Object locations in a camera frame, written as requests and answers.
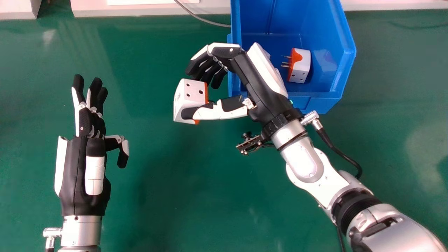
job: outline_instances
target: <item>robot forearm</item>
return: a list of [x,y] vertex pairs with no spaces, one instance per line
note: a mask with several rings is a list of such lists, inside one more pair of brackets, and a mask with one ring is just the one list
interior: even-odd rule
[[308,114],[301,121],[291,121],[279,129],[272,142],[286,161],[289,179],[317,200],[353,251],[446,251],[430,231],[382,203],[354,176],[342,170],[336,172],[327,156],[313,147],[303,127],[308,123],[322,129],[318,117],[313,119]]

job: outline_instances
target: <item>black knob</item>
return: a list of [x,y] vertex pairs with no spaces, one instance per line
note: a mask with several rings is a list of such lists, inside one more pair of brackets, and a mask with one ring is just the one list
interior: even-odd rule
[[241,135],[241,138],[243,138],[246,141],[249,140],[250,138],[252,138],[252,132],[248,131],[248,132],[243,133]]

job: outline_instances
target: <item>green table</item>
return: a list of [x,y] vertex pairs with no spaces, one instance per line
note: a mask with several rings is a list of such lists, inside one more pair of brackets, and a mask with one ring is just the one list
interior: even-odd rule
[[[322,122],[363,165],[366,186],[447,245],[448,11],[347,17],[358,56]],[[103,79],[108,133],[130,142],[126,169],[109,155],[105,252],[338,251],[335,227],[275,150],[235,149],[256,123],[172,122],[189,58],[228,33],[189,16],[74,19],[67,2],[44,4],[38,20],[0,22],[0,251],[42,251],[43,228],[62,224],[54,164],[57,136],[74,132],[76,73]],[[223,86],[212,100],[226,96]]]

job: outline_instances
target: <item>blue box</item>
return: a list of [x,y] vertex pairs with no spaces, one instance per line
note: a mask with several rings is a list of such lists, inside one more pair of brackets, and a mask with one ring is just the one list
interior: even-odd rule
[[[328,112],[342,97],[356,47],[339,0],[232,0],[228,43],[248,50],[258,42],[278,68],[294,107],[303,113]],[[311,51],[304,84],[286,81],[280,67],[292,48]],[[229,73],[229,96],[247,95],[236,74]]]

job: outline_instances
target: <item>robotic arm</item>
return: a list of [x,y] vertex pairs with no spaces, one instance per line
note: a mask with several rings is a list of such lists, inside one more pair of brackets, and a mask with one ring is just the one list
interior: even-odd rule
[[[303,115],[292,106],[269,58],[258,43],[247,52],[237,44],[205,46],[191,58],[185,71],[194,80],[182,79],[177,87],[174,121],[198,124],[201,120],[247,115],[259,122],[260,135],[246,135],[237,149],[247,155],[260,147],[275,146],[286,161],[291,182],[316,199],[355,252],[446,252],[426,228],[381,202],[351,174],[333,168],[327,156],[313,146],[305,126],[312,125],[331,149],[360,167],[333,146],[315,111]],[[248,97],[209,101],[207,84],[218,88],[227,71],[238,75]]]
[[117,165],[125,168],[129,144],[123,136],[106,136],[103,103],[108,91],[95,78],[84,98],[84,79],[75,75],[72,97],[75,131],[72,140],[59,136],[56,156],[55,192],[64,223],[62,228],[43,231],[45,252],[54,252],[55,238],[61,237],[59,252],[99,252],[101,222],[110,198],[111,184],[104,175],[106,152],[119,149]]

